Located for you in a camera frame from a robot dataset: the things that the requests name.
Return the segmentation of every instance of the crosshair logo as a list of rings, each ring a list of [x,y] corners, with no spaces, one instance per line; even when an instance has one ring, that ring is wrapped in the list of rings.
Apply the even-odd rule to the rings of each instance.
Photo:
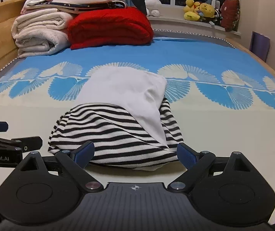
[[[140,187],[138,185],[134,185],[134,186],[131,187],[131,189],[133,189],[134,191],[136,191],[136,190],[140,189]]]

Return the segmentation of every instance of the white teddy bear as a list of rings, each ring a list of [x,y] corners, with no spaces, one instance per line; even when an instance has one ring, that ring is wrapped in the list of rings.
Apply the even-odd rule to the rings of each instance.
[[[159,17],[162,3],[160,0],[145,0],[147,16]]]

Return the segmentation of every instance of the bed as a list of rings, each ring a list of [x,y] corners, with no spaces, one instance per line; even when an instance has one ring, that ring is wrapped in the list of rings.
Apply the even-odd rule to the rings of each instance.
[[[17,59],[10,28],[25,0],[0,4],[0,121],[3,138],[41,136],[40,152],[72,106],[82,85],[102,66],[129,66],[166,77],[165,96],[184,141],[217,156],[241,151],[275,191],[275,71],[240,44],[197,34],[156,30],[146,46],[66,49],[52,56]],[[185,171],[169,163],[153,172],[90,165],[104,186],[115,182],[164,182]],[[12,171],[0,168],[0,184]],[[270,219],[275,223],[275,211]]]

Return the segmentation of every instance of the ribbed gray panel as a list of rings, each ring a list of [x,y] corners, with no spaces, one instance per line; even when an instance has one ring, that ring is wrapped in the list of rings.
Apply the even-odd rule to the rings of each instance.
[[[171,193],[162,183],[109,183],[104,191],[87,194],[80,205],[62,220],[36,227],[19,226],[9,221],[0,224],[0,231],[35,230],[270,231],[272,229],[267,224],[235,228],[213,223],[192,207],[186,195]]]

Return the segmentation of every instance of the wooden bed rail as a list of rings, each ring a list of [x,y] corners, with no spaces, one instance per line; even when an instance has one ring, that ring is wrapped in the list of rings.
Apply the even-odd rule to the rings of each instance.
[[[11,36],[11,27],[15,18],[20,15],[25,1],[10,0],[0,3],[0,69],[17,57],[17,46]],[[259,57],[236,41],[229,38],[226,40],[241,51],[248,53],[275,77],[275,71]]]

